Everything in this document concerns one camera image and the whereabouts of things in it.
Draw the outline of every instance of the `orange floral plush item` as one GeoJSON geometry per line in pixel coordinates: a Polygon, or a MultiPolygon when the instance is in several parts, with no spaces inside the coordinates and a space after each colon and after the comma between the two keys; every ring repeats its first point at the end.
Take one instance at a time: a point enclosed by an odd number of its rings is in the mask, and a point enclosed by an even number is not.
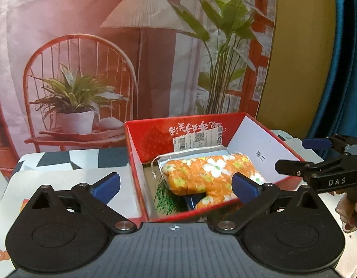
{"type": "Polygon", "coordinates": [[[236,198],[231,188],[231,179],[236,172],[260,185],[266,182],[250,159],[242,154],[170,160],[162,168],[163,176],[174,194],[206,193],[196,209],[236,198]]]}

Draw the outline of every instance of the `white flower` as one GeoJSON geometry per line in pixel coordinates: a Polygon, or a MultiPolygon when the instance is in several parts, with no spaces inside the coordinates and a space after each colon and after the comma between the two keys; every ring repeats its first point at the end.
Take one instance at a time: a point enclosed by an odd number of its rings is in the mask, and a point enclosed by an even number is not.
{"type": "Polygon", "coordinates": [[[228,156],[224,155],[224,156],[222,156],[222,157],[224,158],[225,161],[235,160],[235,157],[234,157],[233,155],[228,155],[228,156]]]}
{"type": "Polygon", "coordinates": [[[221,175],[221,172],[224,171],[223,168],[226,165],[226,162],[224,160],[213,160],[212,158],[209,158],[207,160],[208,164],[203,165],[203,169],[206,172],[211,172],[213,177],[219,177],[221,175]]]}
{"type": "Polygon", "coordinates": [[[224,195],[224,202],[227,202],[228,200],[233,200],[236,198],[237,198],[237,196],[232,192],[230,194],[224,195]]]}
{"type": "Polygon", "coordinates": [[[262,185],[263,183],[266,183],[266,181],[263,178],[263,176],[261,176],[258,172],[256,172],[254,175],[251,175],[250,179],[252,181],[256,182],[259,185],[262,185]]]}
{"type": "Polygon", "coordinates": [[[204,204],[204,205],[208,205],[209,203],[213,203],[213,198],[211,196],[206,196],[205,198],[203,198],[201,200],[201,202],[204,204]]]}
{"type": "Polygon", "coordinates": [[[195,159],[195,158],[191,158],[191,159],[181,160],[181,161],[182,161],[182,163],[185,163],[187,166],[189,166],[189,167],[190,167],[191,162],[196,161],[196,159],[195,159]]]}
{"type": "Polygon", "coordinates": [[[176,165],[174,164],[165,164],[162,168],[162,172],[167,174],[168,172],[172,172],[175,170],[176,165]]]}

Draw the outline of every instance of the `green fringe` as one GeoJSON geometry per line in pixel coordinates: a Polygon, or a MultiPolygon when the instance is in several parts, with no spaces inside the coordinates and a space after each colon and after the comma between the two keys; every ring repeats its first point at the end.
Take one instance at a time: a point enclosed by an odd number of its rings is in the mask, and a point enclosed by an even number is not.
{"type": "Polygon", "coordinates": [[[163,177],[157,179],[157,192],[154,198],[154,204],[157,202],[156,210],[160,213],[170,215],[173,211],[187,211],[185,199],[179,195],[173,194],[166,186],[163,177]]]}

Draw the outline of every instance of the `printed backdrop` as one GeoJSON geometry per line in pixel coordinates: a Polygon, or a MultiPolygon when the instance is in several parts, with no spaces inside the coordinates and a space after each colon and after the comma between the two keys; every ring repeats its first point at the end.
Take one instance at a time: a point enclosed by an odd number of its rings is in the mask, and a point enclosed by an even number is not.
{"type": "Polygon", "coordinates": [[[0,0],[1,170],[9,176],[28,153],[125,146],[127,120],[255,116],[275,9],[276,0],[0,0]]]}

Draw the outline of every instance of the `teal curtain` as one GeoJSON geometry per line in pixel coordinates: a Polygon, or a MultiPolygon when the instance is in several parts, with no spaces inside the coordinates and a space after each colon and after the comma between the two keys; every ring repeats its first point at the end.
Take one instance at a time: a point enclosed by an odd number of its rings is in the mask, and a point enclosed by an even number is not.
{"type": "Polygon", "coordinates": [[[357,0],[336,0],[331,67],[308,137],[335,133],[357,136],[357,0]]]}

